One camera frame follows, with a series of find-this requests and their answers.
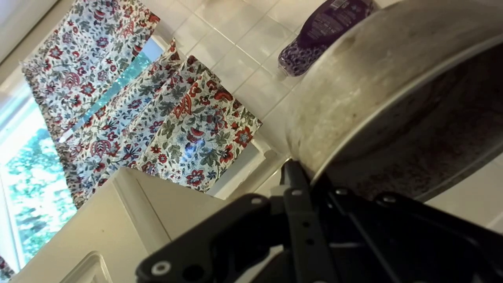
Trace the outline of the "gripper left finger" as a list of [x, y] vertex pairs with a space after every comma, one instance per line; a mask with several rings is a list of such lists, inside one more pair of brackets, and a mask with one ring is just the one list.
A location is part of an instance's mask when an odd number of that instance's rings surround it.
[[308, 179], [282, 171], [282, 195], [230, 202], [142, 260], [136, 283], [338, 283]]

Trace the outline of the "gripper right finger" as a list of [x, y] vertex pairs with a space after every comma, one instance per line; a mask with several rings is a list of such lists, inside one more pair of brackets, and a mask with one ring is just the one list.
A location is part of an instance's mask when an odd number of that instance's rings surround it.
[[317, 186], [333, 246], [369, 253], [379, 283], [503, 283], [503, 235], [397, 193]]

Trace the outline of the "worn metal pot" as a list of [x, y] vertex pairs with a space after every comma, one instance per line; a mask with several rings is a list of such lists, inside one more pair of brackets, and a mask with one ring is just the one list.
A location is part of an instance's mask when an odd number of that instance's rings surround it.
[[503, 0], [401, 0], [304, 77], [286, 142], [316, 183], [427, 201], [503, 154]]

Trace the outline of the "floral curtain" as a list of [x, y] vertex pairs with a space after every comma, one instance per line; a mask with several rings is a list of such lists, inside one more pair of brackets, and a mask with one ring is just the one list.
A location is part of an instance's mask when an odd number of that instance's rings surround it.
[[141, 0], [74, 0], [21, 71], [58, 141], [111, 88], [160, 18]]
[[207, 192], [262, 122], [193, 55], [164, 53], [58, 147], [80, 208], [120, 168]]

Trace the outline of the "white cabinet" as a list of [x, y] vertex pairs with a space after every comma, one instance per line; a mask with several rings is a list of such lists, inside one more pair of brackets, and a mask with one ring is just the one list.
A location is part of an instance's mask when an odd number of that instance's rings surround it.
[[136, 283], [144, 258], [228, 204], [121, 168], [9, 283]]

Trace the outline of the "purple plastic bottle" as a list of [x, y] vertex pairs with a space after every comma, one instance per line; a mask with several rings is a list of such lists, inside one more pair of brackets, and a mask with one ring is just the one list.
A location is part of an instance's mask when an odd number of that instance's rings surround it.
[[275, 77], [300, 77], [345, 32], [379, 10], [374, 0], [326, 0], [278, 55]]

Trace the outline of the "window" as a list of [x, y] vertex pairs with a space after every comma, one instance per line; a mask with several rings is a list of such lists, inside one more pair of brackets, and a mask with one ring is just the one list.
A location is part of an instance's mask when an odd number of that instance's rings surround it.
[[0, 185], [3, 188], [0, 193], [8, 200], [16, 241], [11, 244], [3, 234], [4, 226], [0, 225], [0, 261], [4, 259], [7, 265], [23, 268], [77, 212], [58, 147], [168, 46], [169, 43], [162, 47], [156, 37], [149, 39], [111, 88], [58, 141], [52, 140], [31, 88], [25, 83], [24, 93], [31, 94], [32, 99], [18, 111], [7, 107], [4, 113], [14, 115], [7, 121], [11, 130], [4, 134], [0, 129]]

